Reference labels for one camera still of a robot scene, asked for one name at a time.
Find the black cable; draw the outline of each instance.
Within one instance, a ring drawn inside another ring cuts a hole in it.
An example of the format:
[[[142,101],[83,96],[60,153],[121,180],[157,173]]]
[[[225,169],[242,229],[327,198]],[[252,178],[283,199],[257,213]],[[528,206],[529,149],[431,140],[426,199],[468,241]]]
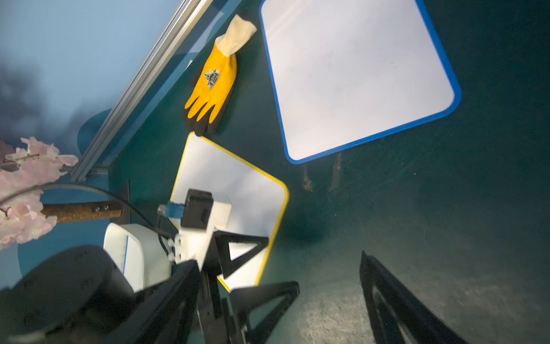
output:
[[[20,190],[20,191],[12,194],[10,196],[7,196],[7,197],[3,198],[2,200],[0,200],[0,206],[4,203],[7,203],[7,202],[9,202],[9,201],[21,196],[21,195],[29,193],[29,192],[33,192],[33,191],[37,191],[37,190],[52,190],[52,189],[76,189],[76,190],[84,190],[84,191],[95,192],[95,193],[103,194],[103,195],[105,195],[109,198],[114,199],[115,201],[118,201],[118,202],[124,204],[125,206],[130,208],[130,210],[132,210],[134,213],[136,213],[136,215],[143,222],[145,222],[145,224],[149,227],[150,230],[152,230],[152,231],[154,231],[155,233],[158,234],[158,241],[160,242],[160,244],[162,246],[162,249],[164,250],[164,253],[166,253],[166,256],[169,255],[168,249],[166,248],[166,246],[162,242],[162,236],[161,236],[159,228],[154,226],[151,223],[151,221],[146,219],[145,216],[143,216],[143,214],[140,213],[140,211],[136,207],[131,205],[129,202],[125,201],[124,199],[120,198],[119,196],[117,196],[115,194],[110,193],[109,191],[105,191],[105,190],[100,189],[100,188],[91,187],[91,186],[82,185],[82,184],[68,184],[68,183],[48,183],[48,184],[44,184],[44,185],[35,185],[33,187]]]

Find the aluminum rail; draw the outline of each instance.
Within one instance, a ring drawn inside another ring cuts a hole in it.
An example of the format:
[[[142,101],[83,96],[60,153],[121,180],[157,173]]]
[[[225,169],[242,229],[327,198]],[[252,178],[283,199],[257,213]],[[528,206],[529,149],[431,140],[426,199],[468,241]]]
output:
[[[89,171],[106,150],[124,122],[156,80],[168,61],[195,27],[212,0],[183,0],[178,10],[164,29],[161,37],[141,64],[117,104],[113,107],[103,125],[71,170],[72,181],[83,181]]]

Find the yellow frame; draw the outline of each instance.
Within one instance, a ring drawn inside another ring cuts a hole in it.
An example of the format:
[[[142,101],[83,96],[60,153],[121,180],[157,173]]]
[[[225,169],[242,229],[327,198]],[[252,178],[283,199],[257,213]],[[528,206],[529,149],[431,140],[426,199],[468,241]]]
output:
[[[185,157],[185,152],[187,151],[187,146],[188,146],[188,143],[189,143],[189,139],[191,138],[191,135],[195,135],[194,132],[191,132],[189,134],[189,136],[187,136],[187,141],[185,142],[185,148],[183,149],[183,154],[181,156],[181,161],[179,163],[179,167],[178,167],[178,174],[176,174],[176,177],[175,177],[175,182],[174,182],[174,187],[172,189],[172,195],[170,195],[170,201],[172,201],[172,198],[174,197],[174,191],[175,191],[175,187],[178,183],[178,179],[179,179],[179,172],[182,170],[182,164],[183,164],[183,159]],[[208,140],[207,138],[201,136],[199,137],[200,139],[208,142],[209,144],[213,145],[214,147],[220,149],[221,151],[229,154],[230,156],[234,157],[235,159],[239,160],[240,162],[244,163],[245,165],[247,165],[248,167],[252,168],[254,171],[257,171],[259,172],[260,174],[266,176],[267,178],[271,179],[272,181],[276,182],[277,184],[279,184],[280,186],[283,187],[283,190],[284,190],[284,202],[283,202],[283,206],[281,207],[280,209],[280,212],[279,212],[279,216],[277,217],[277,222],[275,223],[275,227],[273,228],[273,233],[271,234],[271,238],[269,238],[269,243],[267,245],[267,251],[266,251],[266,255],[265,257],[263,257],[263,261],[262,261],[262,265],[260,265],[260,272],[258,273],[258,276],[256,277],[256,282],[255,282],[255,285],[257,286],[258,284],[260,284],[260,279],[262,278],[262,275],[263,275],[263,271],[266,267],[266,263],[267,263],[267,259],[269,258],[270,256],[270,252],[271,252],[271,248],[273,246],[273,243],[275,242],[275,237],[277,236],[277,232],[279,231],[279,225],[281,224],[281,220],[283,218],[283,214],[284,214],[284,211],[287,209],[287,203],[288,203],[288,198],[289,198],[289,193],[288,193],[288,188],[286,186],[285,183],[283,183],[282,181],[278,180],[277,178],[275,178],[274,176],[268,174],[267,172],[259,169],[258,167],[252,165],[251,163],[249,163],[248,161],[244,160],[243,158],[233,154],[232,152],[228,151],[227,149],[225,149],[224,147],[221,147],[220,145]],[[176,228],[179,228],[179,225],[177,223],[174,222],[174,220],[170,219],[170,221],[172,222],[172,224],[176,227]],[[220,281],[220,283],[222,284],[222,286],[229,292],[231,293],[231,290],[229,289],[229,287],[223,282],[223,280],[220,278],[220,276],[218,276],[218,281]]]

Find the work glove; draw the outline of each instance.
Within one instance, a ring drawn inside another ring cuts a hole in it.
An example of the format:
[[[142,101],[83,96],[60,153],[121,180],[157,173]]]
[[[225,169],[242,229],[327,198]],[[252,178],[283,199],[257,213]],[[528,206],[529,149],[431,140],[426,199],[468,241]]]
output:
[[[185,104],[183,116],[189,132],[202,136],[206,131],[213,134],[218,130],[237,76],[235,53],[255,32],[254,24],[236,15],[225,35],[216,38],[214,49]]]

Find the green table surface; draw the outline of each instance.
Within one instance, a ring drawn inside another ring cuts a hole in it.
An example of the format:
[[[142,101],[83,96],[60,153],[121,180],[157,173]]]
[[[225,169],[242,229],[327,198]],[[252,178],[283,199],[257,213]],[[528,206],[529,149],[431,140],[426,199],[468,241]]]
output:
[[[258,30],[260,3],[235,11]],[[209,138],[290,192],[261,283],[295,280],[301,295],[270,343],[372,342],[362,250],[471,343],[550,342],[550,2],[426,6],[463,90],[458,109],[302,165],[283,151],[261,32],[237,54],[234,96]],[[152,219],[170,197],[181,113],[212,45],[111,165],[111,189],[130,180],[131,202]]]

